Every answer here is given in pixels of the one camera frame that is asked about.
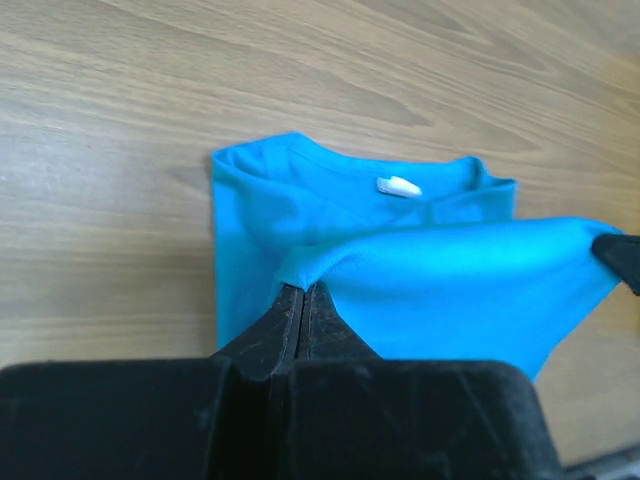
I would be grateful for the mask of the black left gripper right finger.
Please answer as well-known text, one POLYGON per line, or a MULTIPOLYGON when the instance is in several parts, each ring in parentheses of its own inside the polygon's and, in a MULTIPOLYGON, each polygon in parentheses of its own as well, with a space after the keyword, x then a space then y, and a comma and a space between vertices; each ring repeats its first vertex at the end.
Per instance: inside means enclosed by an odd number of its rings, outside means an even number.
POLYGON ((498 361, 385 361, 321 284, 287 391, 291 479, 559 479, 529 378, 498 361))

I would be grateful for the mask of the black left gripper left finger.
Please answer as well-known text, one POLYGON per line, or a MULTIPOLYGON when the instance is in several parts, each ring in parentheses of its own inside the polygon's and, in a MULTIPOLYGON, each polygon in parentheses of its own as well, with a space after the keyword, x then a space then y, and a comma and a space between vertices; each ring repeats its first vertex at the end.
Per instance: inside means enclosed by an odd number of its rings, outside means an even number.
POLYGON ((35 362, 1 371, 5 479, 267 479, 271 378, 295 353, 304 294, 210 357, 35 362))

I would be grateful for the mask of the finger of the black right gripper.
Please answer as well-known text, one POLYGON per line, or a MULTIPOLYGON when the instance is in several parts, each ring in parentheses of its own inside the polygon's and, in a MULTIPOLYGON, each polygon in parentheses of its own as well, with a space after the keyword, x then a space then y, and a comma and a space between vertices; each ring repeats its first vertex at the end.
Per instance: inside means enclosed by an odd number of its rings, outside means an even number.
POLYGON ((640 294, 640 239, 638 235, 603 234, 594 239, 595 257, 638 296, 640 294))

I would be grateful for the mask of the turquoise t shirt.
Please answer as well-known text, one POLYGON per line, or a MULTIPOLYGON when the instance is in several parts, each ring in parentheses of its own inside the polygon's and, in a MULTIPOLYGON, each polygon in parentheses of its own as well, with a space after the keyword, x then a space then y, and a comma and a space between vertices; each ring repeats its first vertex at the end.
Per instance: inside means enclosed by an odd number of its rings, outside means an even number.
POLYGON ((499 360, 535 377, 619 283, 591 252, 609 225, 516 219, 516 182, 475 157, 376 161, 289 133, 212 164, 220 346, 284 285, 320 282, 383 358, 499 360))

